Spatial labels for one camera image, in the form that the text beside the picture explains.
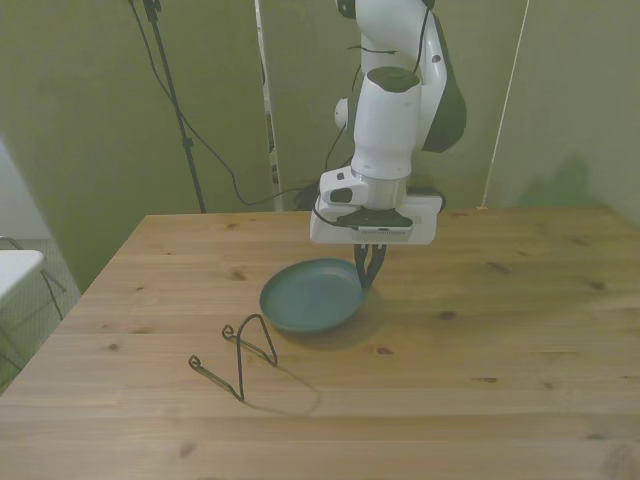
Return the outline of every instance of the white chair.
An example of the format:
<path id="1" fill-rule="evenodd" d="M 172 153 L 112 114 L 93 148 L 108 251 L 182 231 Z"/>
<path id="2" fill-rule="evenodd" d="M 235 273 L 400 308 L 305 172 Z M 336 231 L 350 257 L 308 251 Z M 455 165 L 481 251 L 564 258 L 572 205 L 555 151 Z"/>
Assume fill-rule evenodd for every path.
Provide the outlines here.
<path id="1" fill-rule="evenodd" d="M 49 272 L 41 269 L 44 261 L 44 255 L 36 250 L 25 250 L 14 239 L 9 237 L 0 237 L 0 240 L 5 240 L 11 244 L 15 250 L 0 250 L 0 307 L 6 303 L 12 294 L 23 284 L 31 275 L 36 272 L 40 272 L 44 279 L 53 304 L 56 307 L 60 321 L 62 321 L 62 311 L 58 306 L 53 289 L 49 280 L 55 283 L 63 292 L 66 291 L 64 286 L 56 280 Z M 18 354 L 23 362 L 22 367 L 27 362 L 26 355 L 21 351 L 20 347 L 13 340 L 9 332 L 7 332 L 0 323 L 0 335 L 2 335 L 9 346 Z M 11 363 L 18 370 L 22 370 L 22 367 L 16 362 L 11 360 L 8 356 L 0 352 L 0 357 Z"/>

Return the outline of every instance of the cable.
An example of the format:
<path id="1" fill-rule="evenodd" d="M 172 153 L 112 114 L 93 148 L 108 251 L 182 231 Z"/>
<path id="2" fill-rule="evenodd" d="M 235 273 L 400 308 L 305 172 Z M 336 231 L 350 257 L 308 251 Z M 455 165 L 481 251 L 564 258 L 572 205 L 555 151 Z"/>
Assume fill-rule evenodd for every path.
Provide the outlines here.
<path id="1" fill-rule="evenodd" d="M 362 71 L 362 65 L 358 65 L 358 70 L 356 70 L 356 74 L 353 76 L 353 82 L 351 82 L 351 91 L 353 92 L 356 89 L 356 82 L 358 81 L 358 75 Z"/>
<path id="2" fill-rule="evenodd" d="M 346 161 L 346 162 L 344 162 L 344 163 L 342 164 L 342 167 L 340 167 L 340 168 L 344 168 L 344 167 L 346 167 L 347 165 L 349 165 L 349 162 L 350 162 L 351 160 L 353 160 L 353 155 L 351 155 L 349 158 L 347 158 L 347 161 Z"/>
<path id="3" fill-rule="evenodd" d="M 318 202 L 320 202 L 320 197 L 318 197 L 318 199 L 315 202 L 313 202 L 313 206 L 311 207 L 311 210 L 313 210 L 313 213 L 315 214 L 315 216 L 318 217 L 321 221 L 323 221 L 327 225 L 331 225 L 332 227 L 351 228 L 352 230 L 357 230 L 354 227 L 349 227 L 348 225 L 342 225 L 341 223 L 332 222 L 331 220 L 327 220 L 326 218 L 324 218 L 322 215 L 320 215 L 320 212 L 318 212 L 318 207 L 317 207 Z"/>
<path id="4" fill-rule="evenodd" d="M 144 7 L 147 12 L 149 23 L 151 23 L 151 28 L 153 29 L 153 34 L 156 38 L 156 44 L 158 46 L 158 52 L 160 53 L 160 59 L 162 60 L 162 66 L 164 67 L 164 74 L 167 79 L 168 96 L 171 104 L 173 105 L 176 119 L 178 120 L 178 127 L 180 128 L 180 136 L 182 138 L 182 148 L 184 148 L 184 153 L 187 157 L 187 164 L 189 165 L 189 171 L 191 172 L 191 180 L 193 181 L 193 188 L 198 199 L 200 213 L 207 213 L 204 196 L 202 195 L 202 189 L 200 188 L 200 180 L 198 179 L 198 170 L 196 169 L 196 164 L 193 159 L 193 152 L 191 150 L 193 148 L 193 141 L 187 136 L 187 132 L 184 128 L 184 121 L 182 119 L 182 114 L 180 113 L 180 105 L 178 103 L 178 94 L 173 87 L 169 61 L 167 60 L 167 55 L 165 53 L 164 45 L 162 42 L 162 36 L 160 35 L 160 27 L 158 27 L 157 12 L 160 10 L 160 2 L 159 0 L 156 0 L 155 3 L 153 2 L 153 0 L 144 0 Z"/>
<path id="5" fill-rule="evenodd" d="M 322 176 L 322 174 L 324 174 L 329 169 L 329 160 L 331 159 L 331 155 L 333 154 L 333 151 L 335 150 L 336 145 L 338 144 L 338 140 L 340 140 L 340 137 L 344 133 L 345 129 L 346 129 L 346 126 L 340 129 L 340 131 L 338 132 L 338 136 L 333 141 L 333 144 L 331 145 L 331 148 L 329 149 L 329 152 L 327 153 L 327 156 L 324 159 L 324 169 L 320 174 L 320 176 Z M 312 210 L 313 204 L 317 200 L 318 193 L 320 191 L 320 180 L 318 179 L 317 181 L 310 183 L 309 185 L 307 185 L 306 187 L 300 190 L 301 190 L 300 193 L 298 193 L 294 199 L 296 203 L 296 210 L 299 210 L 299 211 Z"/>
<path id="6" fill-rule="evenodd" d="M 420 68 L 420 61 L 422 60 L 422 49 L 424 48 L 424 33 L 427 29 L 427 20 L 429 20 L 429 9 L 424 15 L 424 21 L 422 22 L 422 31 L 420 32 L 420 45 L 418 46 L 418 59 L 416 60 L 416 66 L 413 67 L 413 73 L 416 73 Z"/>
<path id="7" fill-rule="evenodd" d="M 140 21 L 140 16 L 138 15 L 138 11 L 136 10 L 136 7 L 133 3 L 133 0 L 129 0 L 129 5 L 131 6 L 131 10 L 133 11 L 133 15 L 136 19 L 136 23 L 138 24 L 138 30 L 140 30 L 140 35 L 142 36 L 142 41 L 144 42 L 144 46 L 145 49 L 147 51 L 147 56 L 149 57 L 149 63 L 151 64 L 151 70 L 153 71 L 154 76 L 156 77 L 156 80 L 158 81 L 158 84 L 160 85 L 160 87 L 162 88 L 162 91 L 165 93 L 165 95 L 167 96 L 167 98 L 171 101 L 171 103 L 173 104 L 173 99 L 171 97 L 171 94 L 169 93 L 169 90 L 167 89 L 167 87 L 164 85 L 164 82 L 162 81 L 162 79 L 160 78 L 160 75 L 158 74 L 158 70 L 156 69 L 156 64 L 153 60 L 153 54 L 151 53 L 151 47 L 149 46 L 149 41 L 147 39 L 147 35 L 144 32 L 144 28 L 142 27 L 142 22 Z M 178 108 L 178 112 L 180 114 L 180 116 L 182 117 L 182 120 L 184 121 L 185 125 L 187 126 L 187 128 L 191 131 L 191 133 L 193 133 L 193 135 L 205 146 L 205 148 L 207 150 L 209 150 L 217 159 L 218 161 L 222 164 L 222 166 L 225 168 L 225 170 L 229 173 L 229 175 L 231 176 L 231 183 L 233 184 L 233 189 L 234 192 L 236 194 L 236 197 L 238 198 L 238 200 L 240 200 L 240 202 L 247 206 L 247 207 L 251 207 L 254 205 L 259 205 L 261 203 L 265 203 L 268 202 L 270 200 L 274 200 L 282 195 L 285 195 L 287 193 L 291 193 L 291 192 L 299 192 L 304 190 L 304 188 L 291 188 L 288 190 L 284 190 L 276 195 L 272 195 L 268 198 L 264 198 L 262 200 L 258 200 L 256 202 L 247 202 L 242 195 L 240 194 L 240 191 L 238 189 L 238 184 L 237 184 L 237 180 L 236 180 L 236 176 L 235 173 L 233 172 L 233 170 L 231 169 L 231 167 L 229 166 L 229 164 L 222 158 L 222 156 L 211 146 L 209 145 L 209 143 L 207 143 L 204 138 L 202 138 L 202 136 L 196 131 L 196 129 L 194 127 L 191 126 L 191 123 L 189 123 L 189 120 L 187 119 L 187 117 L 184 115 L 184 113 Z"/>
<path id="8" fill-rule="evenodd" d="M 367 47 L 363 47 L 362 45 L 354 45 L 353 47 L 347 48 L 347 50 L 356 50 L 356 49 L 364 50 L 365 52 L 369 52 L 369 53 L 384 53 L 387 55 L 395 55 L 396 53 L 398 53 L 397 50 L 369 50 Z"/>

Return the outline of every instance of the black wire stand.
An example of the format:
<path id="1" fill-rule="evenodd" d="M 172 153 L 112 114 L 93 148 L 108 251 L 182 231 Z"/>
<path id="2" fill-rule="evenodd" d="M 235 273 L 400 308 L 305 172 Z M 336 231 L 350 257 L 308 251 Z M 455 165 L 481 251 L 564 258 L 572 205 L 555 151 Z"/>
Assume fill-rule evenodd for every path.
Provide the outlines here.
<path id="1" fill-rule="evenodd" d="M 253 345 L 252 343 L 249 343 L 245 340 L 242 340 L 241 335 L 242 335 L 242 331 L 244 330 L 244 327 L 247 326 L 247 324 L 254 319 L 258 319 L 260 321 L 260 325 L 262 325 L 262 331 L 264 332 L 264 336 L 267 339 L 267 342 L 269 343 L 269 349 L 271 350 L 271 357 L 261 348 L 256 347 L 255 345 Z M 242 375 L 242 347 L 245 347 L 249 350 L 251 350 L 254 353 L 257 353 L 259 356 L 261 356 L 262 358 L 264 358 L 269 365 L 273 366 L 273 367 L 277 367 L 278 366 L 278 354 L 276 353 L 275 348 L 273 348 L 273 342 L 271 341 L 271 336 L 269 335 L 269 330 L 267 330 L 267 325 L 264 323 L 264 318 L 262 318 L 262 315 L 251 315 L 249 317 L 247 317 L 244 322 L 242 322 L 242 324 L 240 325 L 240 328 L 238 328 L 238 333 L 235 333 L 235 330 L 233 329 L 233 327 L 229 324 L 225 325 L 225 327 L 222 329 L 222 337 L 229 341 L 229 342 L 235 342 L 236 343 L 236 357 L 237 357 L 237 363 L 238 363 L 238 390 L 236 391 L 235 388 L 233 388 L 233 386 L 227 382 L 226 380 L 224 380 L 223 378 L 219 377 L 218 375 L 216 375 L 215 373 L 211 372 L 210 370 L 206 369 L 205 367 L 202 366 L 202 362 L 200 361 L 200 359 L 198 358 L 197 355 L 192 355 L 191 358 L 189 358 L 189 366 L 191 368 L 193 368 L 196 372 L 198 372 L 199 374 L 201 374 L 202 376 L 204 376 L 205 378 L 208 378 L 209 380 L 211 380 L 213 383 L 219 385 L 220 387 L 224 388 L 225 390 L 227 390 L 229 393 L 231 393 L 238 401 L 243 402 L 245 401 L 245 395 L 244 395 L 244 380 L 243 380 L 243 375 Z"/>

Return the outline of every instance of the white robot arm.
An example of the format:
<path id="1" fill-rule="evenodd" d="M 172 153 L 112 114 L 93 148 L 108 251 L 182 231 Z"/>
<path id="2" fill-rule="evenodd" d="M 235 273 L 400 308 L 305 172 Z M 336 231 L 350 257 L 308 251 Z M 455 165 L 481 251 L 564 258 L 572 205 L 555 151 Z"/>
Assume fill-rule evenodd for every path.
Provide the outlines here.
<path id="1" fill-rule="evenodd" d="M 336 0 L 362 32 L 364 81 L 357 102 L 351 166 L 325 173 L 311 219 L 319 243 L 428 244 L 440 194 L 407 195 L 411 157 L 431 131 L 447 86 L 433 13 L 423 0 Z M 336 108 L 346 129 L 348 100 Z"/>

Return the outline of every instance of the plate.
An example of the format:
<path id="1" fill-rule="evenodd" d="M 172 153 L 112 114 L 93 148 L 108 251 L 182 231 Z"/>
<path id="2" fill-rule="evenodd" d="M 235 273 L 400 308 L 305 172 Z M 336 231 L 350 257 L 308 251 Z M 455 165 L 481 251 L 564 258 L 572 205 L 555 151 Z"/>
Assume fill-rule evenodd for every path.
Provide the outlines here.
<path id="1" fill-rule="evenodd" d="M 262 289 L 260 307 L 280 330 L 317 333 L 351 319 L 365 299 L 355 265 L 321 258 L 277 273 Z"/>

